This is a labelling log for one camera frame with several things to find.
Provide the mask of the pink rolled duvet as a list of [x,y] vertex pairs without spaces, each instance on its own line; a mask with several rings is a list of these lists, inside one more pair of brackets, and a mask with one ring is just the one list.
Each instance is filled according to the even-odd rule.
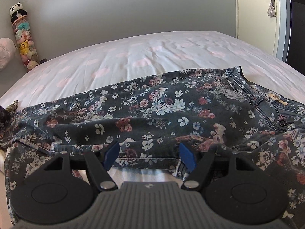
[[17,51],[15,43],[9,38],[0,39],[0,70],[7,67]]

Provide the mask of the plush toy storage tube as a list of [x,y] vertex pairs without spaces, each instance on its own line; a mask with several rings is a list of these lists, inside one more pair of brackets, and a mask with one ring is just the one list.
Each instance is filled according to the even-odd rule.
[[12,28],[23,65],[30,71],[40,65],[40,62],[31,36],[31,27],[27,21],[27,15],[19,17],[12,23]]

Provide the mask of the dark floral denim pants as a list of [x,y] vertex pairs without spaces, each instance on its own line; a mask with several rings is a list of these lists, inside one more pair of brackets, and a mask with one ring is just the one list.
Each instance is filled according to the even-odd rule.
[[240,67],[142,77],[23,109],[1,123],[6,193],[54,154],[118,142],[118,168],[163,169],[186,179],[178,146],[243,152],[284,185],[283,221],[304,226],[304,105],[248,81]]

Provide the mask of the panda plush toy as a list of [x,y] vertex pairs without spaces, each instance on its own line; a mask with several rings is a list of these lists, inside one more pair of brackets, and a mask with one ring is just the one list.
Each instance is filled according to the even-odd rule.
[[11,23],[14,23],[19,17],[26,16],[27,11],[23,9],[22,3],[14,4],[9,10],[11,16]]

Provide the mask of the olive striped garment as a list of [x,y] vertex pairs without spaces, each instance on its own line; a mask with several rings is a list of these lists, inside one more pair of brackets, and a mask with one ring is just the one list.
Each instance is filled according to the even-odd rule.
[[10,105],[7,106],[6,111],[9,113],[15,113],[18,106],[19,106],[19,101],[15,100],[14,102],[12,102]]

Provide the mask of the cream room door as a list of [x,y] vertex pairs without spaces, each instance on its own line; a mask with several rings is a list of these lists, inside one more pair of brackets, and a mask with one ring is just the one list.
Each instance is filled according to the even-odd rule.
[[236,37],[282,59],[286,0],[274,0],[276,17],[267,15],[270,0],[236,0]]

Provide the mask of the black wall socket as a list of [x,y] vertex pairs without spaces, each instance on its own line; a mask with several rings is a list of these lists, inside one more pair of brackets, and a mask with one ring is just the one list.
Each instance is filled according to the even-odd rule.
[[40,64],[43,64],[43,63],[45,63],[46,61],[47,61],[47,59],[44,58],[44,59],[40,60]]

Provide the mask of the small floral pouch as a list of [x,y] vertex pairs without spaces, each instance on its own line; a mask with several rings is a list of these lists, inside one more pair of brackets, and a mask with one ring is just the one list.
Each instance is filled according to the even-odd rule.
[[276,17],[276,11],[275,11],[275,7],[272,3],[270,3],[268,10],[267,10],[267,15],[271,18]]

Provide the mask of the pink polka dot bed sheet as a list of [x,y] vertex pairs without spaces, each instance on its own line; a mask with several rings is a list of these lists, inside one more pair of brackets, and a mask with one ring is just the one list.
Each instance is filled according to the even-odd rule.
[[20,78],[1,105],[18,100],[23,109],[140,77],[234,66],[241,66],[249,81],[304,102],[304,76],[272,55],[216,31],[174,31],[96,44],[49,60]]

